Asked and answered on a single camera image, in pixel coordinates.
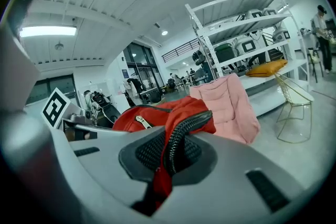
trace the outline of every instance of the shelf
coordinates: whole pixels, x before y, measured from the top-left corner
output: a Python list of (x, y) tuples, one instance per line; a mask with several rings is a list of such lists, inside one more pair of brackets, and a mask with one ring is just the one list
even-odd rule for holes
[[(286, 74), (289, 71), (292, 71), (302, 65), (305, 65), (307, 62), (305, 59), (300, 59), (300, 60), (290, 60), (288, 61), (288, 63), (281, 68), (278, 73), (280, 74)], [(257, 77), (249, 77), (249, 76), (241, 76), (239, 77), (241, 83), (244, 86), (244, 89), (249, 89), (252, 88), (254, 86), (263, 84), (269, 80), (274, 79), (274, 76), (270, 76), (270, 77), (266, 77), (266, 78), (257, 78)]]
[(263, 10), (274, 0), (216, 0), (193, 8), (197, 18), (203, 26), (213, 22), (238, 16), (248, 12), (250, 9)]
[(257, 49), (257, 50), (251, 51), (251, 52), (249, 52), (247, 54), (235, 57), (235, 58), (227, 60), (225, 62), (220, 62), (219, 65), (218, 65), (218, 67), (221, 68), (221, 67), (224, 67), (224, 66), (228, 66), (231, 63), (235, 63), (235, 62), (244, 60), (246, 58), (252, 57), (252, 56), (257, 55), (257, 54), (260, 54), (262, 52), (269, 51), (271, 49), (276, 49), (277, 47), (281, 47), (281, 46), (284, 46), (284, 45), (288, 44), (288, 42), (289, 42), (288, 40), (285, 40), (285, 41), (282, 41), (282, 42), (279, 42), (279, 43), (272, 44), (270, 46), (263, 47), (261, 49)]
[[(307, 89), (308, 83), (306, 81), (296, 80), (295, 83), (303, 87), (305, 90)], [(286, 99), (280, 86), (274, 85), (267, 90), (249, 96), (249, 101), (254, 112), (256, 113), (256, 116), (260, 116), (282, 105)]]
[(197, 33), (199, 36), (209, 37), (211, 44), (216, 45), (217, 43), (241, 36), (243, 34), (272, 27), (290, 16), (290, 14), (277, 14), (231, 23), (220, 23), (213, 26), (211, 30), (204, 28), (198, 30)]

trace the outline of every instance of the ceiling light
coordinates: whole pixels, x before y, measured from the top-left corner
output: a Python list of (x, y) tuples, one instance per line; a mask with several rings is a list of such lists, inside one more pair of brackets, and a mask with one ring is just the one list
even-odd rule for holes
[(64, 45), (61, 42), (55, 45), (55, 50), (63, 50), (63, 48), (64, 48)]
[(30, 26), (23, 27), (20, 31), (21, 37), (34, 36), (74, 36), (76, 34), (76, 27), (72, 26)]

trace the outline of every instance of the yellow pillow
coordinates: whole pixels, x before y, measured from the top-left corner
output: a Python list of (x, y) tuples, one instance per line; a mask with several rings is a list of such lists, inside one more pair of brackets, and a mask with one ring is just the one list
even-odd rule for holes
[(276, 61), (268, 62), (246, 72), (249, 77), (269, 77), (279, 71), (280, 68), (287, 64), (287, 60), (279, 59)]

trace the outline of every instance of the gold wire chair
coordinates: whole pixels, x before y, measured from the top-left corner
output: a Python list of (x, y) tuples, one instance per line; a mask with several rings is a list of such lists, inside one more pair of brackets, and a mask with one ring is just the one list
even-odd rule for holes
[[(304, 89), (302, 88), (300, 85), (296, 84), (293, 80), (281, 75), (281, 74), (275, 74), (275, 78), (277, 80), (277, 82), (279, 83), (281, 90), (283, 92), (283, 96), (286, 99), (286, 103), (282, 106), (281, 112), (278, 116), (277, 122), (280, 121), (285, 121), (284, 125), (281, 128), (280, 133), (277, 136), (277, 139), (287, 142), (287, 143), (292, 143), (292, 144), (298, 144), (298, 143), (303, 143), (305, 141), (308, 141), (310, 139), (311, 136), (311, 128), (312, 128), (312, 103), (314, 101), (314, 98)], [(285, 106), (287, 105), (287, 103), (290, 104), (290, 111), (288, 113), (287, 118), (279, 120), (280, 116), (283, 112), (283, 109), (285, 108)], [(310, 132), (309, 132), (309, 137), (306, 137), (305, 140), (300, 141), (300, 142), (291, 142), (291, 141), (287, 141), (284, 139), (280, 138), (280, 135), (282, 133), (282, 131), (285, 128), (285, 125), (287, 123), (288, 120), (303, 120), (304, 117), (304, 107), (306, 106), (310, 106)], [(302, 106), (303, 108), (303, 117), (302, 118), (291, 118), (290, 117), (290, 113), (292, 112), (292, 109), (296, 106)]]

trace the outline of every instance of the fluorescent light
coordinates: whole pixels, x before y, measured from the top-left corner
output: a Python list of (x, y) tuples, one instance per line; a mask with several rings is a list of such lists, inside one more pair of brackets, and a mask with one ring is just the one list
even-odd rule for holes
[(286, 6), (283, 6), (280, 10), (278, 10), (278, 13), (279, 13), (280, 11), (282, 11), (283, 9), (287, 8), (287, 7), (288, 7), (288, 4), (286, 4)]
[(34, 36), (74, 36), (76, 34), (76, 27), (72, 26), (30, 26), (23, 27), (20, 31), (21, 37)]

